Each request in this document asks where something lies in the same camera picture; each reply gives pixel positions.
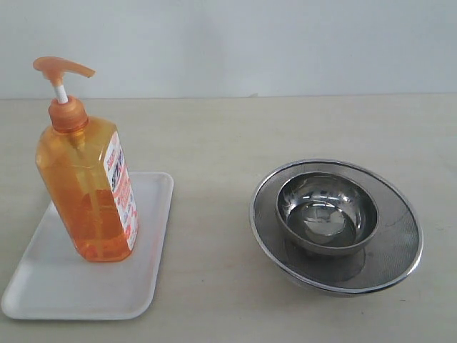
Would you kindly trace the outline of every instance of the white pump stem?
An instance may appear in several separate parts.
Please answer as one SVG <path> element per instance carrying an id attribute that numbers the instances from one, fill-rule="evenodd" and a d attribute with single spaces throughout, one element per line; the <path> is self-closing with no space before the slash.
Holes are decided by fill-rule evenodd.
<path id="1" fill-rule="evenodd" d="M 66 96 L 64 85 L 61 84 L 60 86 L 54 87 L 54 91 L 56 92 L 57 102 L 60 104 L 66 104 L 69 102 L 69 98 Z"/>

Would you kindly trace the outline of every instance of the orange liquid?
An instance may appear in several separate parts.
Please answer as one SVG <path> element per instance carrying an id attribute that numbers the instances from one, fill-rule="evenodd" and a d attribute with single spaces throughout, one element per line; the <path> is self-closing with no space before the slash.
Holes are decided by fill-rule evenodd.
<path id="1" fill-rule="evenodd" d="M 82 129 L 62 134 L 48 127 L 36 165 L 77 252 L 90 262 L 116 262 L 131 250 L 104 169 L 116 125 L 91 117 Z"/>

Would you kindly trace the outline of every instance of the pump nozzle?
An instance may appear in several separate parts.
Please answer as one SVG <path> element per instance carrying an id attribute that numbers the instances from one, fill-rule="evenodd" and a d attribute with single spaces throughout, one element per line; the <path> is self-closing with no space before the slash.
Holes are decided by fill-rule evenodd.
<path id="1" fill-rule="evenodd" d="M 59 104 L 66 104 L 68 102 L 63 85 L 64 73 L 66 71 L 85 77 L 91 77 L 95 74 L 94 70 L 86 66 L 53 56 L 39 57 L 34 61 L 34 68 L 41 71 L 44 78 L 52 83 Z"/>

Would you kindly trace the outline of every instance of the bowl rim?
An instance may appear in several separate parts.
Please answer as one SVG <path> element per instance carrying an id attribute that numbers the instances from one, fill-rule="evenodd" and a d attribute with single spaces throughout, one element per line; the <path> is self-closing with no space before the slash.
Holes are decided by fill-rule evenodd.
<path id="1" fill-rule="evenodd" d="M 417 232 L 418 232 L 418 246 L 417 246 L 415 257 L 413 258 L 413 260 L 409 264 L 408 268 L 406 268 L 403 273 L 401 273 L 396 278 L 394 278 L 394 279 L 392 279 L 392 280 L 390 280 L 388 282 L 385 282 L 385 283 L 383 283 L 381 285 L 372 286 L 372 287 L 346 288 L 346 287 L 330 286 L 328 284 L 317 282 L 317 281 L 314 281 L 312 279 L 309 279 L 309 278 L 305 277 L 304 275 L 301 275 L 301 274 L 295 272 L 294 270 L 288 268 L 264 244 L 264 242 L 262 241 L 262 238 L 260 237 L 260 234 L 258 233 L 258 229 L 256 227 L 256 222 L 255 222 L 255 215 L 254 215 L 254 213 L 255 213 L 254 205 L 256 203 L 256 199 L 257 199 L 257 196 L 258 196 L 258 193 L 259 193 L 260 189 L 264 186 L 264 184 L 266 182 L 268 182 L 268 180 L 271 177 L 273 177 L 277 173 L 279 173 L 279 172 L 281 172 L 281 171 L 283 171 L 285 169 L 291 168 L 293 166 L 299 165 L 299 164 L 312 164 L 312 163 L 337 164 L 337 165 L 340 165 L 340 166 L 346 166 L 346 167 L 349 167 L 349 168 L 353 168 L 353 169 L 359 170 L 360 172 L 366 173 L 367 175 L 369 175 L 369 176 L 377 179 L 381 183 L 385 184 L 389 189 L 391 189 L 405 203 L 405 205 L 408 207 L 409 211 L 411 212 L 411 214 L 413 216 L 413 219 L 414 219 L 414 222 L 416 224 L 416 228 L 417 228 Z M 387 179 L 384 179 L 382 176 L 380 176 L 377 173 L 371 171 L 370 169 L 364 168 L 362 166 L 358 166 L 358 165 L 353 164 L 351 162 L 341 161 L 341 160 L 337 160 L 337 159 L 317 159 L 317 158 L 312 158 L 312 159 L 300 159 L 300 160 L 292 161 L 292 162 L 283 164 L 281 166 L 278 166 L 274 170 L 270 171 L 263 179 L 261 179 L 258 182 L 258 184 L 257 184 L 256 188 L 254 189 L 253 194 L 251 196 L 251 203 L 249 205 L 249 211 L 248 212 L 249 212 L 248 213 L 248 215 L 249 215 L 249 224 L 251 226 L 251 230 L 253 232 L 254 238 L 256 239 L 257 244 L 263 250 L 264 254 L 271 261 L 273 261 L 274 264 L 277 267 L 279 267 L 283 272 L 287 273 L 288 275 L 290 275 L 294 279 L 302 282 L 303 284 L 306 284 L 306 285 L 309 285 L 311 287 L 315 287 L 317 289 L 320 289 L 322 292 L 328 292 L 329 294 L 352 294 L 352 295 L 370 294 L 370 293 L 373 293 L 373 292 L 379 292 L 379 291 L 382 291 L 384 289 L 388 289 L 388 288 L 390 288 L 392 286 L 395 286 L 396 284 L 402 282 L 406 277 L 408 277 L 411 273 L 413 273 L 417 269 L 418 265 L 421 262 L 421 257 L 422 257 L 422 253 L 423 253 L 423 230 L 422 230 L 421 223 L 419 222 L 419 217 L 417 215 L 417 212 L 414 209 L 414 207 L 412 206 L 412 204 L 410 203 L 410 201 L 408 200 L 408 198 L 406 198 L 406 196 L 397 187 L 395 187 L 392 183 L 387 181 Z"/>
<path id="2" fill-rule="evenodd" d="M 370 201 L 371 201 L 371 203 L 374 206 L 374 209 L 376 211 L 376 225 L 374 226 L 373 231 L 367 237 L 362 239 L 361 241 L 359 241 L 359 242 L 357 242 L 355 244 L 346 245 L 344 247 L 328 247 L 326 245 L 317 244 L 317 243 L 311 242 L 311 241 L 309 241 L 307 239 L 304 239 L 303 237 L 301 237 L 297 233 L 295 233 L 295 231 L 292 230 L 289 227 L 289 225 L 287 225 L 287 223 L 285 223 L 285 221 L 282 219 L 281 213 L 279 211 L 279 206 L 278 206 L 279 195 L 281 194 L 281 192 L 283 191 L 284 187 L 287 184 L 291 183 L 294 179 L 297 179 L 298 177 L 302 177 L 303 175 L 308 175 L 308 174 L 328 175 L 330 177 L 336 176 L 336 177 L 338 177 L 340 179 L 343 179 L 343 180 L 355 185 L 356 188 L 359 188 L 363 193 L 365 193 L 365 195 L 370 199 Z M 308 247 L 312 247 L 312 248 L 316 248 L 316 249 L 323 249 L 323 250 L 326 250 L 327 252 L 340 252 L 341 253 L 341 252 L 348 251 L 348 250 L 353 250 L 353 249 L 356 249 L 356 248 L 362 248 L 375 236 L 376 232 L 378 231 L 378 227 L 379 227 L 379 208 L 378 208 L 378 205 L 375 202 L 374 198 L 371 196 L 370 192 L 368 192 L 359 183 L 355 182 L 351 178 L 344 177 L 344 176 L 342 176 L 340 174 L 331 173 L 331 172 L 327 172 L 327 171 L 306 171 L 304 173 L 297 174 L 297 175 L 289 178 L 287 181 L 285 181 L 283 183 L 283 185 L 279 188 L 279 191 L 278 191 L 278 193 L 276 195 L 275 213 L 276 213 L 276 217 L 278 218 L 278 220 L 281 221 L 281 224 L 282 224 L 283 228 L 286 229 L 288 234 L 291 234 L 293 237 L 295 237 L 295 239 L 299 240 L 300 242 L 306 243 L 306 245 Z M 317 253 L 317 254 L 324 254 L 325 255 L 325 252 L 319 252 L 319 253 L 317 251 L 314 251 L 314 252 Z"/>

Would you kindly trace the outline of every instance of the metal colander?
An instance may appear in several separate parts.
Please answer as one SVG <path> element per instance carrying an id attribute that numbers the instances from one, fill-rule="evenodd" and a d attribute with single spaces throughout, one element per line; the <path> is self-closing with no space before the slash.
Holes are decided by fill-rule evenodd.
<path id="1" fill-rule="evenodd" d="M 378 231 L 357 254 L 310 257 L 285 238 L 275 217 L 276 196 L 290 178 L 304 172 L 333 173 L 357 182 L 377 203 Z M 254 235 L 265 253 L 301 284 L 330 292 L 361 294 L 393 286 L 418 265 L 422 231 L 411 205 L 394 186 L 359 166 L 333 160 L 303 160 L 278 168 L 257 187 L 250 211 Z"/>

